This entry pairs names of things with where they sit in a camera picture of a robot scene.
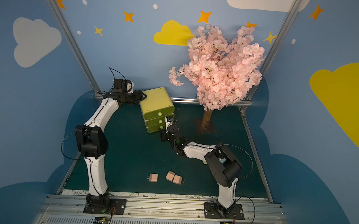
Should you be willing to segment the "yellow-green drawer cabinet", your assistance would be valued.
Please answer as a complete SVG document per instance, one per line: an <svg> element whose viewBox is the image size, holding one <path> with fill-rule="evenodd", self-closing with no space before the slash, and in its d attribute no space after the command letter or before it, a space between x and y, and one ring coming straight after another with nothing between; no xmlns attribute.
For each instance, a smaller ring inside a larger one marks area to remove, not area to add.
<svg viewBox="0 0 359 224"><path fill-rule="evenodd" d="M146 111L157 110L157 109L167 108L167 107L171 107L171 106L174 107L174 105L164 87L160 87L157 89L145 90L143 92L147 95L147 98L139 103L142 116L143 116L143 112L146 112Z"/></svg>

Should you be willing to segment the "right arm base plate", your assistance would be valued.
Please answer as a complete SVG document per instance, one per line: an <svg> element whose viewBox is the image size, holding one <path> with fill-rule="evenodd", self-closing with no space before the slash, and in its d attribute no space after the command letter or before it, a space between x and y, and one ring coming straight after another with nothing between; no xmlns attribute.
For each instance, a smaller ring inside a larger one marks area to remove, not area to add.
<svg viewBox="0 0 359 224"><path fill-rule="evenodd" d="M223 206L218 205L216 202L207 201L204 203L203 208L205 218L234 219L236 217L237 220L245 220L242 205L239 203L234 204L229 209L225 209Z"/></svg>

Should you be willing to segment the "green drawer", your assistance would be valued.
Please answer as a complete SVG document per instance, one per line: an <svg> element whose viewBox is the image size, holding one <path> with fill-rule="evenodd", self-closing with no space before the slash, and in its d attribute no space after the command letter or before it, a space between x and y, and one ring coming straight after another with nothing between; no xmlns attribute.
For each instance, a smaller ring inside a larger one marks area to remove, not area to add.
<svg viewBox="0 0 359 224"><path fill-rule="evenodd" d="M174 114L169 114L169 115L165 115L165 116L159 116L158 118L153 118L151 120L144 120L145 122L145 126L150 128L150 127L153 127L153 126L163 126L165 127L165 118L168 118L168 119L171 119L171 118L174 118Z"/></svg>
<svg viewBox="0 0 359 224"><path fill-rule="evenodd" d="M167 108L146 111L146 112L143 112L143 117L145 120L157 119L157 118L164 117L166 115L170 115L170 114L174 113L174 110L175 110L175 108L173 106L171 106L171 107L167 107Z"/></svg>
<svg viewBox="0 0 359 224"><path fill-rule="evenodd" d="M155 133L160 130L165 130L165 124L162 123L162 124L152 125L151 127L147 127L146 130L148 133Z"/></svg>

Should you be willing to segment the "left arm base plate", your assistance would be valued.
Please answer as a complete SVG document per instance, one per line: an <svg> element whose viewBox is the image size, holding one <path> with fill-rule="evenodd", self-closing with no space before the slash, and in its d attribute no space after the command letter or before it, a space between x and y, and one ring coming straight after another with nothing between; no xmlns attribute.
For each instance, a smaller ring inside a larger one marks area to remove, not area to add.
<svg viewBox="0 0 359 224"><path fill-rule="evenodd" d="M113 214L123 215L126 209L126 199L111 198L103 202L101 200L86 201L84 214Z"/></svg>

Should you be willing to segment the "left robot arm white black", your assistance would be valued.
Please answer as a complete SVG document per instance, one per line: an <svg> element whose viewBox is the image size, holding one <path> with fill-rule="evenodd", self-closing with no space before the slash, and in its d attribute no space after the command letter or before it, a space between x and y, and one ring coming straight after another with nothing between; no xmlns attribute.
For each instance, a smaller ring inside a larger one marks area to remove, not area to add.
<svg viewBox="0 0 359 224"><path fill-rule="evenodd" d="M146 98L147 95L141 90L130 90L126 93L108 93L92 117L84 125L75 127L77 148L87 165L88 197L90 200L100 199L109 195L104 169L105 154L109 145L104 134L107 123L122 104L133 105Z"/></svg>

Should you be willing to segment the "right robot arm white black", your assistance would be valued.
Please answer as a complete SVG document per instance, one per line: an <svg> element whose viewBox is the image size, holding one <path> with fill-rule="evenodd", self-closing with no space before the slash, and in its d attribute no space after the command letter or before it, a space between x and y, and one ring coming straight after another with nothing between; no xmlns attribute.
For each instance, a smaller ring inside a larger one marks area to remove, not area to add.
<svg viewBox="0 0 359 224"><path fill-rule="evenodd" d="M241 175L242 165L232 151L223 143L203 145L189 141L182 136L177 125L169 123L160 127L160 139L171 144L174 152L183 157L198 159L209 167L219 186L217 206L223 212L231 212L235 207L236 185Z"/></svg>

